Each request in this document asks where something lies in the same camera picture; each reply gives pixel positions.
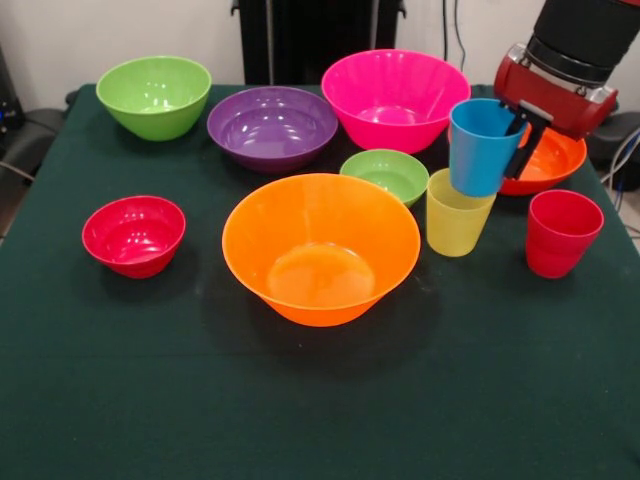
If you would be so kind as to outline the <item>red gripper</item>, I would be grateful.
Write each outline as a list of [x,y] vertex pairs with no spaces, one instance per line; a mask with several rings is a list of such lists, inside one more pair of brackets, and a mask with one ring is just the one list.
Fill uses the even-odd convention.
[[[494,93],[513,109],[521,108],[546,120],[549,127],[574,139],[591,134],[613,112],[618,91],[607,85],[591,87],[565,80],[534,63],[522,43],[514,44],[502,59],[494,80]],[[521,132],[527,115],[515,112],[506,136]],[[504,176],[519,179],[543,136],[543,125],[529,123],[523,146],[517,147]]]

